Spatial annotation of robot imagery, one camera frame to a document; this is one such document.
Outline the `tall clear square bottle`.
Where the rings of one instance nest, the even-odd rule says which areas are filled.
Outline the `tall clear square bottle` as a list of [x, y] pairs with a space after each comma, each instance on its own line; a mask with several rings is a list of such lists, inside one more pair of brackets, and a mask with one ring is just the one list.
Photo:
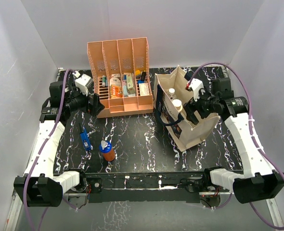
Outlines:
[[172, 103], [173, 103], [173, 105], [175, 106], [175, 108], [177, 109], [177, 111], [178, 111], [179, 113], [181, 113], [182, 110], [183, 110], [183, 106], [182, 106], [181, 100], [179, 100], [179, 99], [174, 99], [174, 100], [172, 101]]

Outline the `small white capped bottle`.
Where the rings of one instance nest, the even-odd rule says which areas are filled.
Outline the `small white capped bottle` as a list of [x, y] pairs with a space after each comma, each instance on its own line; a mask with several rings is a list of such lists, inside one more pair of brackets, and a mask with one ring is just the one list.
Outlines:
[[169, 94], [169, 97], [170, 97], [171, 100], [176, 99], [176, 94], [175, 94], [175, 89], [174, 88], [170, 88], [168, 90], [168, 94]]

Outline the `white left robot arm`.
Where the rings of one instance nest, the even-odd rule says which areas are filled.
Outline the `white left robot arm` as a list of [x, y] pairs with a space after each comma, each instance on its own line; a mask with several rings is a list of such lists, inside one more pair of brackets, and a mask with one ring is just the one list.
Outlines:
[[50, 97], [44, 102], [39, 118], [39, 133], [26, 170], [14, 180], [14, 189], [27, 207], [58, 207], [70, 189], [82, 192], [87, 180], [82, 171], [67, 170], [59, 176], [53, 173], [54, 161], [61, 137], [72, 112], [85, 110], [97, 116], [103, 109], [99, 95], [90, 97], [91, 81], [86, 78], [64, 85], [50, 84]]

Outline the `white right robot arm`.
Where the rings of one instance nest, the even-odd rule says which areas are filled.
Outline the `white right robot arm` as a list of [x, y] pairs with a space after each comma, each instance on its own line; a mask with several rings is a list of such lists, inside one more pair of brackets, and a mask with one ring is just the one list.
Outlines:
[[213, 191], [221, 186], [234, 193], [242, 204], [274, 198], [284, 187], [284, 180], [252, 141], [247, 99], [234, 96], [229, 78], [215, 79], [211, 85], [208, 91], [195, 78], [187, 83], [186, 90], [191, 91], [193, 97], [183, 106], [186, 118], [199, 125], [211, 113], [218, 114], [234, 139], [243, 173], [236, 174], [222, 167], [207, 168], [203, 187]]

